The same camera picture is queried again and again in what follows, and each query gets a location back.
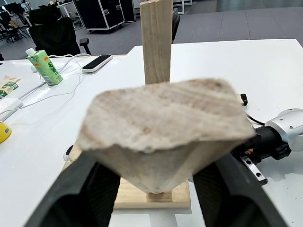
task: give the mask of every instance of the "yellow object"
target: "yellow object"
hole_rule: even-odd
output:
[[[11,129],[5,123],[0,122],[0,143],[11,135]]]

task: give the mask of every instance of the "office chair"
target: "office chair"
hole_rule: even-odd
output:
[[[180,15],[178,14],[178,9],[174,9],[172,12],[172,43],[175,41],[179,23]]]
[[[32,10],[29,16],[32,24],[39,24],[28,30],[37,51],[45,50],[48,55],[59,56],[80,53],[72,20],[69,17],[61,18],[60,10],[55,5]],[[88,44],[88,38],[80,40],[80,46],[91,54]]]
[[[1,12],[0,17],[2,20],[0,20],[0,23],[3,25],[5,28],[5,32],[8,33],[8,37],[6,39],[6,42],[8,43],[9,41],[14,42],[17,40],[19,37],[27,38],[25,35],[23,35],[21,32],[23,32],[20,27],[13,27],[9,23],[11,21],[10,15],[8,12]]]
[[[8,12],[16,14],[25,26],[29,26],[29,24],[27,23],[27,20],[23,16],[23,13],[25,12],[25,10],[22,8],[20,3],[13,2],[10,4],[4,5],[4,8]]]

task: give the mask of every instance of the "vertical wooden plank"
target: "vertical wooden plank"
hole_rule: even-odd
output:
[[[145,84],[169,82],[173,0],[140,4]]]

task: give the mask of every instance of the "white charging cable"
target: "white charging cable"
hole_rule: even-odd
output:
[[[63,96],[63,95],[72,94],[72,96],[71,96],[65,103],[68,103],[68,102],[74,97],[75,91],[76,91],[77,87],[82,83],[83,78],[84,78],[84,75],[82,74],[82,66],[81,66],[81,65],[79,64],[79,62],[76,60],[75,56],[73,56],[73,55],[71,55],[71,54],[67,54],[67,55],[65,55],[65,56],[50,55],[49,57],[51,57],[51,56],[53,56],[53,57],[67,57],[67,56],[70,56],[70,57],[72,57],[72,58],[64,65],[64,67],[66,67],[66,65],[67,65],[72,59],[74,59],[74,60],[76,61],[76,63],[80,66],[79,81],[78,81],[78,84],[77,84],[77,85],[75,86],[75,88],[73,89],[73,91],[68,92],[68,93],[63,93],[63,94],[57,94],[57,95],[49,96],[49,97],[43,98],[43,99],[41,99],[41,100],[39,100],[39,101],[36,101],[36,102],[34,102],[34,103],[32,103],[32,104],[28,104],[28,105],[25,105],[25,106],[23,106],[23,107],[20,107],[20,108],[11,109],[11,110],[6,110],[6,111],[1,112],[0,115],[3,114],[3,113],[6,113],[6,112],[8,112],[8,111],[16,111],[16,110],[21,110],[21,109],[27,108],[27,107],[29,107],[29,106],[32,106],[32,105],[34,105],[34,104],[40,103],[40,102],[42,102],[42,101],[44,101],[44,100],[47,100],[47,99],[49,99],[49,98],[56,97],[56,96]],[[45,84],[45,83],[43,83],[43,84],[39,85],[38,87],[32,89],[31,91],[29,91],[28,93],[26,93],[26,94],[23,96],[23,98],[24,98],[25,96],[29,95],[29,94],[32,94],[34,91],[36,91],[37,89],[39,89],[39,88],[40,88],[42,85],[44,85],[44,84]]]
[[[68,65],[68,63],[71,62],[71,60],[75,60],[76,63],[81,67],[81,65],[78,63],[78,61],[75,59],[76,57],[81,57],[81,56],[85,56],[85,57],[90,57],[90,54],[87,54],[87,53],[80,53],[80,54],[77,54],[75,56],[71,55],[71,54],[67,54],[67,55],[64,55],[64,56],[57,56],[57,55],[50,55],[49,57],[50,58],[63,58],[63,57],[72,57],[71,59],[69,59],[61,68],[57,69],[59,71],[59,73],[61,73],[63,71],[63,69]]]

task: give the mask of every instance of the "white table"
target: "white table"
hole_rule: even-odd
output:
[[[64,10],[66,16],[68,16],[70,18],[71,16],[70,16],[70,14],[69,14],[69,12],[68,12],[68,10],[66,8],[66,6],[69,5],[69,4],[73,4],[73,1],[61,4],[61,5],[58,5],[57,8],[59,8],[59,9],[62,8]]]
[[[134,47],[121,59],[117,64],[119,60],[114,58],[98,73],[88,75],[74,98],[64,106],[71,95],[52,98],[19,110],[5,121],[12,127],[13,134],[0,144],[0,226],[18,227],[26,222],[60,173],[64,164],[63,153],[76,140],[86,108],[96,94],[144,85],[142,47]],[[56,59],[54,64],[63,65],[64,61]],[[87,61],[87,58],[82,59],[81,63]],[[174,44],[171,82],[225,78],[237,93],[248,95],[248,113],[265,122],[287,108],[303,108],[302,62],[303,49],[296,40]],[[24,72],[24,78],[35,76],[27,70],[30,66],[27,61],[4,63],[4,73],[10,70],[9,76],[17,75],[20,71]],[[78,75],[65,74],[61,84],[52,89],[41,88],[29,96],[26,103],[72,91],[77,82]],[[292,227],[301,226],[303,220],[302,163],[303,153],[292,153],[281,161],[268,159],[258,165],[269,179],[264,190]],[[190,190],[191,212],[114,211],[110,227],[202,227],[203,218],[192,183]]]
[[[69,14],[69,12],[68,12],[66,6],[67,6],[67,5],[70,5],[70,4],[73,4],[74,8],[76,9],[76,7],[75,7],[73,1],[67,2],[67,3],[64,3],[64,4],[61,4],[61,5],[58,5],[58,6],[57,6],[57,8],[59,8],[60,10],[63,9],[63,10],[64,10],[64,13],[65,13],[66,16],[69,17],[69,18],[71,18],[71,16],[70,16],[70,14]]]

